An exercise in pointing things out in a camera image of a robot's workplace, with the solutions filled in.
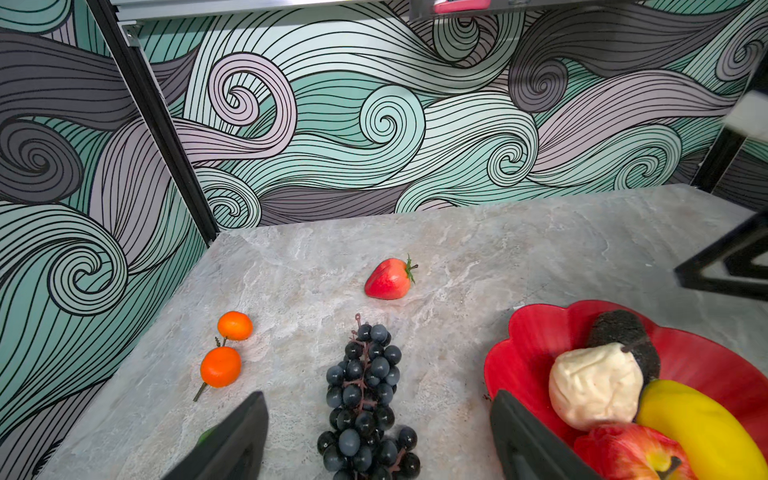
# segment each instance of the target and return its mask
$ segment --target mandarin orange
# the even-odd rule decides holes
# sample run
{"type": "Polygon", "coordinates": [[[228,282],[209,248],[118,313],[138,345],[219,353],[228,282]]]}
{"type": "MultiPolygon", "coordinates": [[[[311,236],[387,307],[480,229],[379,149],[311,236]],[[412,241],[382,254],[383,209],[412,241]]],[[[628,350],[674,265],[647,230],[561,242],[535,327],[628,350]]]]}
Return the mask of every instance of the mandarin orange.
{"type": "Polygon", "coordinates": [[[248,315],[240,312],[227,312],[219,319],[219,333],[228,340],[245,340],[253,333],[253,323],[248,315]]]}
{"type": "Polygon", "coordinates": [[[240,354],[229,346],[218,346],[208,352],[200,364],[200,376],[208,385],[216,388],[237,380],[243,362],[240,354]]]}

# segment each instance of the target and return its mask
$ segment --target marble countertop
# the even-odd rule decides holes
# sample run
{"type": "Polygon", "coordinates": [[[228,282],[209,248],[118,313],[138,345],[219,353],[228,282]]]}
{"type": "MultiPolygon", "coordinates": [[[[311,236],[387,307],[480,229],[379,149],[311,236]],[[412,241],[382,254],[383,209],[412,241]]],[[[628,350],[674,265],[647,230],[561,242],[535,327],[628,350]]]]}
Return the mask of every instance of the marble countertop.
{"type": "Polygon", "coordinates": [[[602,299],[719,342],[768,372],[768,303],[677,286],[672,269],[750,212],[673,185],[482,207],[222,233],[107,382],[40,478],[161,478],[250,392],[270,410],[260,478],[328,478],[325,371],[355,314],[401,347],[397,424],[419,434],[420,478],[501,478],[483,362],[525,304],[602,299]],[[401,300],[362,285],[387,257],[411,255],[401,300]],[[240,378],[198,403],[200,361],[228,310],[251,316],[234,344],[240,378]]]}

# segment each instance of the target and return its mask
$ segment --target fruit bowl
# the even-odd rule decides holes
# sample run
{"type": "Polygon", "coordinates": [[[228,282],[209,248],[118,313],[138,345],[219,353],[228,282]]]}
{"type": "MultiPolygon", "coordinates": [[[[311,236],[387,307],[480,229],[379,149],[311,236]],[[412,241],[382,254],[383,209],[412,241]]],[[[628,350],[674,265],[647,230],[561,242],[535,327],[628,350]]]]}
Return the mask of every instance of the fruit bowl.
{"type": "Polygon", "coordinates": [[[485,357],[485,384],[515,396],[571,447],[583,435],[560,420],[549,401],[549,370],[555,357],[584,348],[601,313],[627,310],[639,316],[661,358],[662,379],[675,380],[717,400],[752,436],[768,458],[768,379],[724,346],[683,330],[658,326],[616,303],[583,300],[568,308],[528,305],[509,319],[509,338],[485,357]]]}

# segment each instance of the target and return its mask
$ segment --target red apple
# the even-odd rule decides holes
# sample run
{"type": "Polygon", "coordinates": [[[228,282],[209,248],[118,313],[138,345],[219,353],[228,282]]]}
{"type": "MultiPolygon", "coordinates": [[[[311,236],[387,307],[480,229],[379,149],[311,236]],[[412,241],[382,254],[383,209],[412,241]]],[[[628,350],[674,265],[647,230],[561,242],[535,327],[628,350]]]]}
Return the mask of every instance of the red apple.
{"type": "Polygon", "coordinates": [[[697,480],[679,443],[635,423],[609,423],[574,443],[605,480],[697,480]]]}

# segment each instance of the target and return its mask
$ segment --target wave pattern wall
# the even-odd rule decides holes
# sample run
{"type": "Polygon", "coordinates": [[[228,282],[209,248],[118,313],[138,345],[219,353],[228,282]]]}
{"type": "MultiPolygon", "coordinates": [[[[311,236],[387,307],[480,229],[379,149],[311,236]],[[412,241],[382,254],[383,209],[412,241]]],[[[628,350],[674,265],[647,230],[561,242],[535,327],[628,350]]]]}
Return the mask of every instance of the wave pattern wall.
{"type": "Polygon", "coordinates": [[[389,0],[144,26],[222,228],[682,181],[768,39],[768,0],[407,13],[389,0]]]}
{"type": "MultiPolygon", "coordinates": [[[[4,480],[45,468],[204,251],[84,0],[22,3],[0,0],[4,480]]],[[[170,101],[187,53],[154,65],[170,101]]]]}

